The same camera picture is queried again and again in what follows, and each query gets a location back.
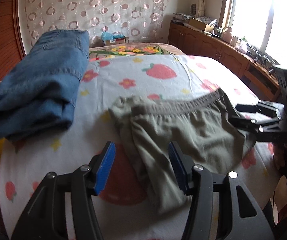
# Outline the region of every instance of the folded denim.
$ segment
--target folded denim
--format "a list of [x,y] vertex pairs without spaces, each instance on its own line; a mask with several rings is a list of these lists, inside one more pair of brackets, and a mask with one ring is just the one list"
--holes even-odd
[[87,31],[44,33],[0,83],[0,138],[69,128],[88,60]]

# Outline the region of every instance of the box on shelf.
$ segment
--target box on shelf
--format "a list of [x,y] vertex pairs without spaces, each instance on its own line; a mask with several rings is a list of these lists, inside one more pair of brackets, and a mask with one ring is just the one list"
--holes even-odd
[[114,40],[108,40],[105,41],[104,44],[106,46],[111,46],[111,45],[117,45],[117,44],[123,44],[123,43],[127,43],[128,42],[128,37],[124,37],[122,39],[114,39]]
[[205,32],[211,32],[214,27],[210,26],[206,23],[203,23],[201,21],[198,21],[196,19],[189,19],[189,24],[199,30],[205,31]]

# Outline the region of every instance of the window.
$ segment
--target window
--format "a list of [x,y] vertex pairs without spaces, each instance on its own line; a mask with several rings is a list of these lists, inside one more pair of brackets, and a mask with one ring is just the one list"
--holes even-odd
[[287,0],[234,0],[229,26],[287,68]]

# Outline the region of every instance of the pink flower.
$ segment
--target pink flower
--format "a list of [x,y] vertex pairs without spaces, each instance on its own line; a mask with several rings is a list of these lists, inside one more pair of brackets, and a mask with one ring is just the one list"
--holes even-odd
[[242,166],[247,170],[251,165],[256,165],[256,163],[255,149],[251,148],[249,152],[246,153],[245,157],[242,158]]
[[124,89],[129,89],[130,87],[135,87],[136,82],[133,79],[124,78],[123,81],[119,82],[119,85],[123,86]]
[[268,150],[270,151],[271,155],[274,155],[274,146],[272,143],[268,143]]
[[82,81],[84,81],[84,82],[92,81],[98,75],[99,74],[95,73],[95,71],[93,69],[92,70],[88,70],[88,71],[86,71],[84,77],[82,78]]
[[217,84],[211,83],[208,79],[202,81],[201,88],[209,90],[210,92],[215,91],[219,88]]
[[238,90],[238,89],[234,89],[235,90],[235,93],[237,94],[237,95],[241,95],[241,93],[240,93],[240,91]]
[[160,100],[162,99],[162,95],[157,95],[157,94],[150,94],[147,96],[150,100]]
[[203,68],[203,69],[207,69],[203,64],[201,63],[196,63],[197,67],[199,68]]

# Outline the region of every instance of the red flower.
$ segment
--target red flower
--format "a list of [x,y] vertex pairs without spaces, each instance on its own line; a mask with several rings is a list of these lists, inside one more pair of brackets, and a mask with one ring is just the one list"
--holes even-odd
[[136,81],[129,78],[124,78],[123,81],[119,82],[119,85],[123,86],[124,89],[136,86]]
[[210,92],[212,92],[212,91],[217,90],[217,89],[219,88],[219,86],[218,86],[217,84],[211,83],[208,79],[204,79],[204,80],[202,81],[201,88],[207,89],[207,90],[209,90]]
[[90,59],[89,59],[90,62],[91,62],[91,61],[96,61],[96,60],[99,60],[99,58],[93,57],[93,58],[90,58]]
[[147,96],[150,100],[160,100],[162,99],[162,95],[157,95],[157,94],[150,94]]
[[272,143],[267,143],[268,150],[270,151],[271,155],[274,155],[274,146]]
[[256,163],[255,149],[251,148],[245,157],[242,158],[242,166],[247,170],[251,165],[256,165]]
[[13,202],[13,198],[16,196],[17,192],[16,192],[16,188],[13,184],[13,182],[8,181],[5,184],[5,195],[7,197],[8,200],[10,200],[11,202]]
[[84,75],[84,77],[82,78],[81,81],[84,81],[84,82],[92,81],[98,75],[99,74],[95,73],[94,70],[88,70],[88,71],[86,71],[86,73],[85,73],[85,75]]
[[234,89],[235,90],[235,93],[237,94],[237,95],[241,95],[241,93],[240,93],[240,91],[238,90],[238,89]]
[[203,69],[207,69],[203,64],[201,63],[196,63],[197,67],[199,68],[203,68]]
[[39,182],[34,181],[34,182],[32,183],[32,188],[33,188],[34,191],[37,189],[38,186],[39,186]]

